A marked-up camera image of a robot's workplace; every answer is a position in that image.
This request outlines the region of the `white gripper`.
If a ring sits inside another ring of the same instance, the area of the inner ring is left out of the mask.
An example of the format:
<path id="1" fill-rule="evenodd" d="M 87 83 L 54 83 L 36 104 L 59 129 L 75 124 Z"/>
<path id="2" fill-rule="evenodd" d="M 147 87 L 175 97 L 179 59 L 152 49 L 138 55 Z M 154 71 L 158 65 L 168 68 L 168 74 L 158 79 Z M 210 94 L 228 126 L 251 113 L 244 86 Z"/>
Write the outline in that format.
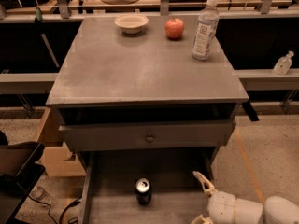
<path id="1" fill-rule="evenodd" d="M 263 205 L 239 199 L 233 194 L 216 190 L 215 186 L 200 172 L 193 176 L 201 183 L 208 199 L 209 217 L 199 215 L 191 224 L 263 224 Z"/>

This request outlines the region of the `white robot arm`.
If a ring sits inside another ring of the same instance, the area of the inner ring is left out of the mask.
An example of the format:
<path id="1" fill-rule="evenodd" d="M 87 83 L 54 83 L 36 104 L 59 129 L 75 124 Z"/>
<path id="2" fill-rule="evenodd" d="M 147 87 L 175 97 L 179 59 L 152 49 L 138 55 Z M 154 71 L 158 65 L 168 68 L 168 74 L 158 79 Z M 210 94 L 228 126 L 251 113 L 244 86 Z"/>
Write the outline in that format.
<path id="1" fill-rule="evenodd" d="M 236 198 L 215 189 L 200 172 L 192 173 L 208 200 L 207 217 L 199 215 L 191 224 L 299 224 L 299 206 L 285 198 L 271 196 L 264 204 Z"/>

